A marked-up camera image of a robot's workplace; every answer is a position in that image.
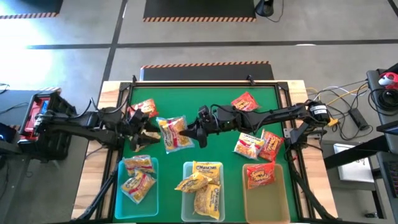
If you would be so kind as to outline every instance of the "plastic container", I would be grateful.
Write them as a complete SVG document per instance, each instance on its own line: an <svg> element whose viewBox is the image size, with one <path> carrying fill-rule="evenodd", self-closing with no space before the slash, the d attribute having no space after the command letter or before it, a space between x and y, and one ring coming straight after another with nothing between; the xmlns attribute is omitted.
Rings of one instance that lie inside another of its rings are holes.
<svg viewBox="0 0 398 224"><path fill-rule="evenodd" d="M183 165L182 178L185 179L192 175L193 162L185 162ZM193 209L193 201L195 200L195 193L185 193L182 192L182 208L181 208L181 219L184 222L222 222L225 219L225 203L224 203L224 169L221 164L220 167L220 205L218 209L220 210L220 219L216 220L206 215L199 215Z"/></svg>
<svg viewBox="0 0 398 224"><path fill-rule="evenodd" d="M248 190L248 175L243 165L243 200L246 221L257 223L290 223L289 207L282 166L275 164L275 182Z"/></svg>
<svg viewBox="0 0 398 224"><path fill-rule="evenodd" d="M152 158L155 174L150 174L156 179L156 183L150 188L147 195L142 199L141 203L134 203L127 195L125 195L120 186L130 178L124 166L124 162L119 162L118 172L118 190L116 192L116 207L114 216L117 219L152 217L159 212L159 163L156 158Z"/></svg>

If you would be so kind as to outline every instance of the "black stand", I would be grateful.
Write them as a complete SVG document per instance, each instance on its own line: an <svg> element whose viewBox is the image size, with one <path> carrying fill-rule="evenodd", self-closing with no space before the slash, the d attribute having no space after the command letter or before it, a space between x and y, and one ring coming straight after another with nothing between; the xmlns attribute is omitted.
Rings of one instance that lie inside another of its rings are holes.
<svg viewBox="0 0 398 224"><path fill-rule="evenodd" d="M349 164L350 162L354 162L359 159L373 156L377 152L389 152L389 146L385 135L364 142L343 152L326 157L323 160L325 161L326 169L331 169Z"/></svg>

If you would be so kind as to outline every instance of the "gray floor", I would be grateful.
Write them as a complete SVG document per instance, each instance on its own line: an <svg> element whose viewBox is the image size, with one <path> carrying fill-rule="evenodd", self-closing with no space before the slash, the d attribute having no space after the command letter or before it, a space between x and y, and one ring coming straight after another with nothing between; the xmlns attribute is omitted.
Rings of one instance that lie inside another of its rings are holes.
<svg viewBox="0 0 398 224"><path fill-rule="evenodd" d="M398 39L398 17L386 0L285 0L284 16L277 24L264 18L252 24L144 24L141 22L144 3L145 0L128 2L119 43ZM274 17L280 13L280 3L275 1ZM0 81L12 88L60 86L63 97L82 111L90 97L98 98L109 49L24 50L22 47L111 44L121 4L122 0L64 0L56 18L0 20ZM130 80L132 75L139 74L142 65L150 64L269 60L275 79L305 80L307 87L320 90L364 80L367 70L391 66L397 62L397 49L398 44L117 49L109 80ZM329 94L322 96L323 101L333 98ZM346 109L341 102L335 106ZM365 96L359 98L359 109L369 124L379 124ZM348 121L347 135L355 130ZM377 135L374 131L357 141ZM340 140L340 137L329 131L325 139ZM60 163L59 170L51 164L31 163L29 170L34 175L24 180L11 208L9 223L70 219L86 144L84 139L75 138L70 155ZM333 189L333 196L344 220L363 221L363 212L374 210L369 192ZM369 222L393 223L391 217L383 222Z"/></svg>

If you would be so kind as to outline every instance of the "snack bag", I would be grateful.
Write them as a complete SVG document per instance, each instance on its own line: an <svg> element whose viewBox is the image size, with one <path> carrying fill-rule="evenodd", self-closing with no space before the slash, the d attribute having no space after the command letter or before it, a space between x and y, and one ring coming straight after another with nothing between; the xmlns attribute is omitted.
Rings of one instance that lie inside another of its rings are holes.
<svg viewBox="0 0 398 224"><path fill-rule="evenodd" d="M195 172L191 176L183 179L174 190L181 190L182 192L192 193L206 186L209 181L211 181L210 177L207 177L199 172Z"/></svg>
<svg viewBox="0 0 398 224"><path fill-rule="evenodd" d="M127 108L127 111L129 112L130 116L133 116L135 111L138 109L141 109L144 114L148 114L149 118L153 118L159 114L159 112L156 110L155 101L153 99L148 99L141 103L131 105Z"/></svg>
<svg viewBox="0 0 398 224"><path fill-rule="evenodd" d="M215 219L220 219L220 190L221 187L209 184L197 190L193 207L199 215L208 215Z"/></svg>
<svg viewBox="0 0 398 224"><path fill-rule="evenodd" d="M185 116L176 118L156 118L160 132L166 146L166 153L175 152L188 147L195 147L192 140L186 136L179 135L180 131L187 129Z"/></svg>
<svg viewBox="0 0 398 224"><path fill-rule="evenodd" d="M261 139L265 140L266 143L262 147L259 156L263 159L274 162L284 139L274 133L265 131L264 129L261 133Z"/></svg>
<svg viewBox="0 0 398 224"><path fill-rule="evenodd" d="M123 162L130 177L134 175L135 170L155 172L152 160L148 155L133 156L129 159L123 157Z"/></svg>
<svg viewBox="0 0 398 224"><path fill-rule="evenodd" d="M234 152L249 159L257 159L257 155L264 146L264 142L265 141L263 139L241 133L235 145Z"/></svg>
<svg viewBox="0 0 398 224"><path fill-rule="evenodd" d="M275 181L275 162L248 166L248 189L271 184Z"/></svg>
<svg viewBox="0 0 398 224"><path fill-rule="evenodd" d="M252 111L259 107L254 97L249 93L245 92L240 97L232 101L231 103L236 109L243 111Z"/></svg>
<svg viewBox="0 0 398 224"><path fill-rule="evenodd" d="M136 170L136 175L122 184L121 189L133 202L140 203L155 184L156 180L141 170Z"/></svg>
<svg viewBox="0 0 398 224"><path fill-rule="evenodd" d="M193 161L192 172L199 172L211 178L209 184L220 184L220 162L197 162Z"/></svg>

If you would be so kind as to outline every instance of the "green table surface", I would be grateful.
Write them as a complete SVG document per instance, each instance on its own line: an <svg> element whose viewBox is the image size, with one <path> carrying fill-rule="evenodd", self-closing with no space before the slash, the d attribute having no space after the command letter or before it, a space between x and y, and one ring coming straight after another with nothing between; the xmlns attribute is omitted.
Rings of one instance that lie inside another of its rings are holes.
<svg viewBox="0 0 398 224"><path fill-rule="evenodd" d="M229 105L235 98L245 91L250 92L261 106L258 111L274 110L278 108L277 98L273 87L223 87L223 88L135 88L132 95L132 104L139 103L149 98L155 100L157 111L162 118L173 118L185 115L187 123L191 123L197 117L199 107L212 104ZM264 126L267 131L278 136L282 135L280 123ZM159 170L162 175L159 181L159 213L154 217L132 218L114 222L182 222L181 206L182 193L174 188L182 180L183 164L187 161L222 162L224 165L224 194L225 212L224 222L245 222L242 167L244 164L265 163L266 160L252 160L233 152L239 132L230 131L219 136L208 136L208 145L200 149L195 142L195 147L182 149L166 154L163 139L160 143L147 146L140 152L132 152L129 144L125 143L123 156L148 154L159 160ZM284 160L285 148L280 149L276 163L281 164L284 170L285 187L289 204L291 220L297 221L297 212L294 203L292 183L289 174L289 166Z"/></svg>

